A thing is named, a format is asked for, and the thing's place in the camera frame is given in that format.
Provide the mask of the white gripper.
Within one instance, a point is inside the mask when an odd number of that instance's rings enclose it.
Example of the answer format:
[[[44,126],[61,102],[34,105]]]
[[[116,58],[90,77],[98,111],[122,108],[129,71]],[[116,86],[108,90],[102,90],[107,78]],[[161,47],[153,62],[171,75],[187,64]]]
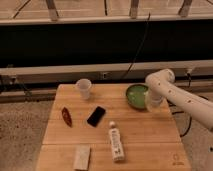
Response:
[[[145,93],[145,106],[149,112],[154,112],[160,107],[163,102],[163,97],[157,92],[148,89]]]

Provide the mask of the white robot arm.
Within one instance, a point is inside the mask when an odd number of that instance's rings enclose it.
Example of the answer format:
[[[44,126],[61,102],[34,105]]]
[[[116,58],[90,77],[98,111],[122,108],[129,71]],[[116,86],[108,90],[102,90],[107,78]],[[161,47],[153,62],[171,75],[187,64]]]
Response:
[[[213,102],[178,88],[174,82],[175,74],[171,69],[149,74],[145,79],[148,86],[146,104],[158,107],[166,98],[213,132]]]

